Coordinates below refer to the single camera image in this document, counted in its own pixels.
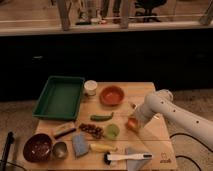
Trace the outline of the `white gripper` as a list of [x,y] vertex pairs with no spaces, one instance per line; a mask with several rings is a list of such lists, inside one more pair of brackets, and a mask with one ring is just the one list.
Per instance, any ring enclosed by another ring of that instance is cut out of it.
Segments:
[[149,115],[144,105],[137,106],[133,111],[133,116],[138,121],[140,128],[143,128],[149,121]]

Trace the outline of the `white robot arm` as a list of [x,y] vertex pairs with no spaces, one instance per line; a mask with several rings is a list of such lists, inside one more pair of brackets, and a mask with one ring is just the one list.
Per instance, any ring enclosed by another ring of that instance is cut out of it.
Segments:
[[145,126],[157,113],[176,122],[208,146],[213,146],[213,122],[176,106],[169,90],[148,93],[144,102],[134,110],[133,116]]

